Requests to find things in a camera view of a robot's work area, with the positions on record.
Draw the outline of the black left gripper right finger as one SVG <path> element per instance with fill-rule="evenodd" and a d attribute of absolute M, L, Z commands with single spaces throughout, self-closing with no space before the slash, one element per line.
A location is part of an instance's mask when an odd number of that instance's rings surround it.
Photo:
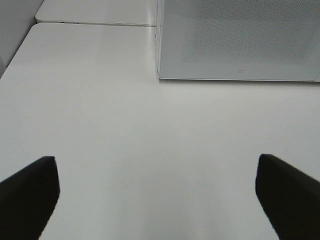
<path fill-rule="evenodd" d="M 255 193 L 280 240 L 320 238 L 319 181 L 272 154 L 261 154 Z"/>

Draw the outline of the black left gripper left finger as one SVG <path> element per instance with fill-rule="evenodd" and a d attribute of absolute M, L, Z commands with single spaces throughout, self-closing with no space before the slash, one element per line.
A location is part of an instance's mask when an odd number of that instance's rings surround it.
<path fill-rule="evenodd" d="M 44 156 L 0 183 L 0 238 L 38 240 L 60 196 L 56 159 Z"/>

